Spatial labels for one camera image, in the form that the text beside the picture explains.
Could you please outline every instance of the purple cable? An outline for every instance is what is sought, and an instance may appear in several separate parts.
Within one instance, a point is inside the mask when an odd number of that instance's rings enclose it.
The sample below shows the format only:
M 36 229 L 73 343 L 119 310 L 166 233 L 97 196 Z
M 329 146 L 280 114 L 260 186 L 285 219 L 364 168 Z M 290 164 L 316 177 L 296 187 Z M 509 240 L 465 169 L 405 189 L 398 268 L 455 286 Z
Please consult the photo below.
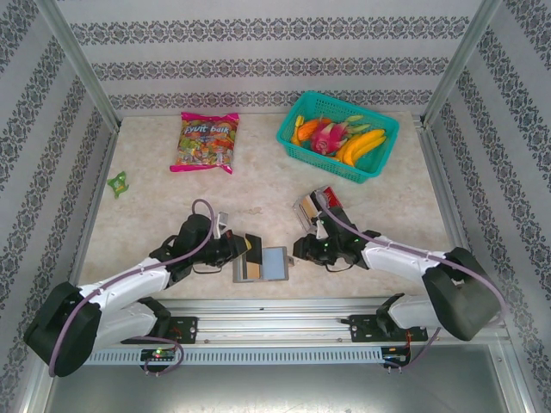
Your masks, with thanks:
M 96 295 L 100 295 L 103 290 L 106 290 L 107 288 L 111 287 L 112 285 L 119 282 L 120 280 L 124 280 L 124 279 L 126 279 L 126 278 L 128 278 L 132 275 L 140 274 L 140 273 L 143 273 L 145 271 L 149 271 L 149 270 L 159 268 L 159 267 L 166 267 L 167 265 L 171 265 L 171 264 L 174 264 L 176 262 L 180 262 L 182 260 L 190 258 L 193 254 L 196 254 L 199 250 L 201 250 L 208 243 L 208 241 L 210 240 L 210 237 L 213 235 L 213 232 L 214 232 L 214 221 L 215 221 L 214 210 L 207 201 L 205 201 L 203 199 L 198 199 L 198 200 L 194 200 L 193 204 L 191 205 L 191 211 L 193 213 L 195 213 L 195 206 L 199 202 L 201 204 L 204 204 L 208 208 L 208 212 L 210 213 L 210 228 L 208 229 L 208 234 L 205 237 L 205 239 L 203 239 L 202 242 L 199 245 L 197 245 L 196 248 L 191 250 L 189 253 L 184 254 L 183 256 L 179 256 L 178 258 L 173 258 L 172 260 L 169 260 L 169 261 L 166 261 L 166 262 L 159 262 L 157 264 L 148 265 L 147 267 L 144 267 L 144 268 L 136 268 L 136 269 L 127 271 L 126 273 L 123 273 L 123 274 L 119 275 L 118 277 L 113 278 L 111 281 L 106 282 L 101 287 L 97 288 L 96 290 L 94 290 L 90 294 L 88 294 L 86 297 L 84 297 L 84 299 L 80 303 L 77 304 L 77 306 L 74 308 L 74 310 L 71 311 L 71 314 L 67 318 L 67 321 L 65 321 L 65 324 L 63 325 L 63 328 L 61 329 L 61 332 L 59 333 L 58 340 L 55 342 L 55 346 L 53 346 L 52 357 L 50 358 L 50 363 L 49 363 L 49 367 L 48 367 L 48 373 L 50 374 L 50 377 L 55 377 L 55 362 L 58 359 L 59 351 L 61 349 L 61 344 L 63 344 L 65 336 L 67 335 L 67 330 L 69 329 L 69 327 L 71 327 L 71 324 L 74 321 L 75 317 L 77 316 L 78 312 L 91 299 L 93 299 Z M 173 341 L 169 341 L 169 342 L 173 343 L 173 344 L 177 344 L 179 346 L 179 343 L 177 343 L 177 342 L 173 342 Z
M 500 307 L 498 318 L 496 318 L 494 321 L 491 321 L 490 323 L 488 323 L 486 325 L 486 327 L 494 327 L 494 326 L 497 326 L 497 325 L 499 325 L 503 322 L 504 317 L 505 317 L 505 313 L 507 311 L 507 304 L 505 303 L 505 299 L 503 298 L 503 295 L 501 295 L 499 290 L 489 280 L 484 278 L 482 275 L 476 274 L 472 269 L 463 267 L 462 265 L 456 264 L 455 262 L 446 260 L 444 258 L 440 258 L 439 256 L 433 256 L 431 254 L 424 254 L 423 252 L 414 250 L 413 248 L 406 247 L 405 245 L 398 245 L 396 243 L 389 243 L 389 242 L 386 242 L 386 241 L 381 241 L 377 238 L 372 238 L 369 235 L 362 234 L 358 230 L 355 230 L 354 228 L 352 228 L 350 225 L 347 225 L 346 223 L 341 221 L 339 218 L 337 218 L 335 216 L 334 213 L 332 213 L 329 210 L 329 208 L 327 207 L 327 199 L 325 198 L 325 195 L 322 192 L 316 191 L 316 199 L 318 200 L 318 203 L 321 205 L 321 209 L 324 210 L 324 212 L 329 216 L 329 218 L 331 218 L 337 224 L 341 225 L 345 230 L 348 230 L 348 231 L 352 232 L 353 234 L 356 234 L 358 237 L 361 237 L 361 238 L 365 239 L 366 241 L 369 241 L 370 243 L 376 243 L 376 244 L 381 245 L 381 246 L 386 247 L 386 248 L 390 248 L 390 249 L 393 249 L 393 250 L 404 251 L 404 252 L 407 252 L 409 254 L 413 254 L 415 256 L 420 256 L 421 258 L 426 258 L 426 259 L 429 259 L 429 260 L 432 260 L 432 261 L 440 262 L 441 264 L 447 265 L 448 267 L 451 267 L 453 269 L 457 269 L 457 270 L 461 271 L 462 273 L 467 274 L 467 275 L 473 277 L 474 279 L 476 279 L 477 281 L 481 282 L 482 284 L 484 284 L 484 286 L 486 286 L 496 296 L 496 298 L 499 301 L 499 307 Z
M 147 369 L 147 366 L 149 365 L 149 362 L 152 361 L 152 360 L 155 360 L 155 359 L 147 359 L 145 361 L 145 364 L 144 364 L 144 371 L 145 371 L 145 374 L 149 375 L 149 374 L 155 374 L 155 376 L 163 376 L 167 373 L 170 373 L 172 370 L 174 370 L 175 368 L 177 368 L 178 366 L 180 366 L 182 364 L 182 361 L 183 361 L 183 347 L 182 345 L 179 343 L 179 342 L 176 342 L 174 340 L 169 340 L 168 338 L 160 338 L 160 337 L 146 337 L 146 336 L 142 336 L 142 337 L 132 337 L 132 340 L 145 340 L 147 342 L 166 342 L 168 344 L 174 344 L 178 350 L 180 350 L 180 359 L 174 363 L 173 365 L 171 366 L 168 366 L 166 367 L 162 372 L 152 372 L 150 370 Z

